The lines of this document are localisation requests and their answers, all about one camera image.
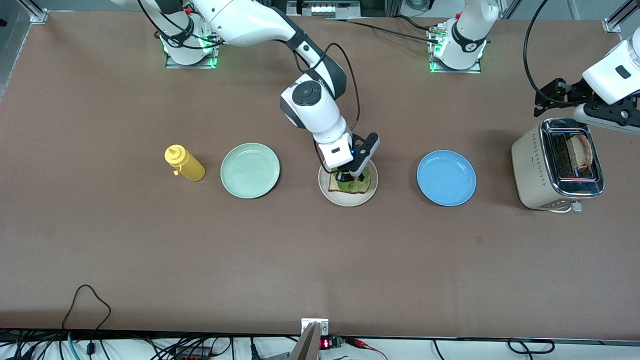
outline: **blue plate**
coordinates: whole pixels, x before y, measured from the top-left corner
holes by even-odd
[[[476,190],[476,172],[457,152],[434,151],[418,165],[418,186],[424,196],[442,206],[458,206]]]

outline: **yellow bottle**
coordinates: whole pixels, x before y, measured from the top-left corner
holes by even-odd
[[[204,167],[182,145],[171,145],[164,152],[164,159],[173,166],[174,175],[182,174],[191,181],[199,181],[204,177]]]

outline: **white bracket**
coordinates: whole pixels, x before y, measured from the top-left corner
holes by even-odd
[[[312,322],[320,323],[320,326],[322,329],[322,333],[321,333],[322,336],[329,335],[329,319],[318,319],[318,318],[302,318],[300,322],[301,323],[300,334],[302,334],[307,328],[307,325],[309,325]]]

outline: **table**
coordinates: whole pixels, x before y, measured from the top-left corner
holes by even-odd
[[[429,73],[414,40],[295,21],[345,48],[356,132],[380,134],[378,191],[358,208],[323,197],[310,135],[278,108],[298,77],[281,44],[224,47],[216,70],[165,70],[140,13],[52,13],[32,27],[0,103],[1,327],[59,327],[89,283],[113,307],[110,329],[296,333],[322,316],[342,334],[640,339],[640,140],[592,129],[606,189],[581,214],[518,200],[510,147],[541,120],[520,57],[526,22],[498,21],[483,73],[466,75]],[[617,41],[599,22],[541,21],[533,76],[578,80]],[[338,104],[354,119],[352,84]],[[245,142],[282,165],[256,200],[219,178]],[[173,143],[202,160],[202,181],[172,175]],[[475,167],[463,206],[417,187],[418,162],[437,149]],[[88,292],[76,306],[70,327],[105,313]]]

